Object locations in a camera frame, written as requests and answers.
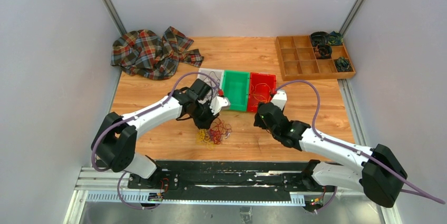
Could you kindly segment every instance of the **wooden table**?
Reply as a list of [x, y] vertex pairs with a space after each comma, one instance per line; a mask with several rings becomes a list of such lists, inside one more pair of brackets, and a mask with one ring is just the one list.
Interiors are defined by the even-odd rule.
[[[191, 49], [199, 48], [205, 57], [202, 67], [275, 74], [277, 86], [283, 83], [279, 71], [273, 37], [193, 37]], [[150, 105], [172, 88], [187, 72], [198, 68], [180, 63], [169, 80], [153, 81], [140, 76], [122, 74], [112, 111], [124, 114]], [[190, 86], [196, 76], [188, 76], [179, 88]], [[316, 127], [334, 137], [354, 142], [351, 127], [337, 80], [311, 81], [321, 95], [322, 106]], [[311, 123], [316, 107], [313, 90], [305, 84], [284, 88], [288, 101], [285, 115], [290, 120]], [[319, 155], [282, 146], [270, 134], [253, 126], [254, 113], [222, 111], [219, 118], [229, 123], [233, 133], [221, 145], [209, 150], [196, 144], [198, 129], [192, 120], [169, 121], [151, 130], [137, 142], [137, 152], [153, 159], [176, 160], [242, 160], [242, 161], [308, 161], [328, 160]]]

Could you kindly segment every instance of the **white wall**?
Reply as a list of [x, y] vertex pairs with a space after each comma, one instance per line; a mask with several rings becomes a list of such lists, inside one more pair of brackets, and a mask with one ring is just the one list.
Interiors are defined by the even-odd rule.
[[355, 0], [112, 0], [128, 31], [278, 36], [339, 30]]
[[[366, 134], [422, 189], [447, 200], [447, 0], [366, 0], [346, 35]], [[446, 206], [401, 194], [403, 223], [445, 223]]]
[[101, 0], [0, 0], [1, 223], [62, 223], [113, 97]]

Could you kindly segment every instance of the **gray floor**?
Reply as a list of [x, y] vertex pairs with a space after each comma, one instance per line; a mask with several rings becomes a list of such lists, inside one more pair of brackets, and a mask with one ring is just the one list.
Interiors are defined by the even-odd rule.
[[80, 223], [384, 223], [376, 204], [362, 196], [341, 196], [318, 215], [311, 215], [301, 207], [207, 206], [165, 204], [154, 210], [133, 210], [121, 203], [88, 202]]

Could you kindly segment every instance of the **wooden compartment tray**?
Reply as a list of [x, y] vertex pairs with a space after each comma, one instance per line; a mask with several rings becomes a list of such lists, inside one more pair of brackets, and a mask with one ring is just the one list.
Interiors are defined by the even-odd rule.
[[[310, 36], [279, 36], [276, 37], [276, 53], [283, 81], [295, 79], [347, 79], [355, 75], [345, 45], [332, 46], [330, 59], [317, 59], [315, 47], [312, 47]], [[351, 64], [352, 71], [338, 72], [335, 60], [345, 57]]]

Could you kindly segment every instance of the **plaid fabric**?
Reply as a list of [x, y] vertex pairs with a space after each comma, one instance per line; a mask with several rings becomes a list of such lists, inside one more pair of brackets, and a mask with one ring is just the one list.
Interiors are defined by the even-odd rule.
[[193, 40], [170, 26], [163, 38], [150, 30], [124, 34], [113, 43], [112, 66], [129, 75], [142, 75], [153, 80], [171, 78], [179, 62], [200, 67], [203, 56], [198, 49], [187, 51]]

